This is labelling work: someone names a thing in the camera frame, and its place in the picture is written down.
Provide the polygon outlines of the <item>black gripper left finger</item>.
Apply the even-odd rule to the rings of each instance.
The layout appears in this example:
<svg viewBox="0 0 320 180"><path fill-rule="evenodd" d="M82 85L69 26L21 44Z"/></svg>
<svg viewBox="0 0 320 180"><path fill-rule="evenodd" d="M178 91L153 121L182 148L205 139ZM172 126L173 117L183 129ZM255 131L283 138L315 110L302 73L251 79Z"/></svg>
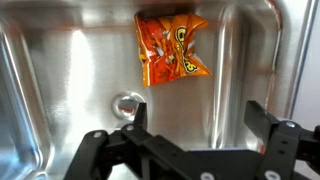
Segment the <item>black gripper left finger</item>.
<svg viewBox="0 0 320 180"><path fill-rule="evenodd" d="M147 105L140 103L134 121L109 134L87 133L63 180L107 180L124 164L140 180L220 180L213 166L160 135L146 130Z"/></svg>

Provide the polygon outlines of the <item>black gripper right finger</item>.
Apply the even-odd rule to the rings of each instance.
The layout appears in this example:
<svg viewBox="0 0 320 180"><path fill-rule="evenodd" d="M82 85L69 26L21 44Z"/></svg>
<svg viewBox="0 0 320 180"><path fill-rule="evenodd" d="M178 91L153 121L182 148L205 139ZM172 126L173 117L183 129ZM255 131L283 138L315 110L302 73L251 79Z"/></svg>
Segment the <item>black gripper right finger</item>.
<svg viewBox="0 0 320 180"><path fill-rule="evenodd" d="M310 131L294 121L279 120L256 101L246 103L244 122L264 146L257 180L308 180L294 170L297 160L320 174L319 125Z"/></svg>

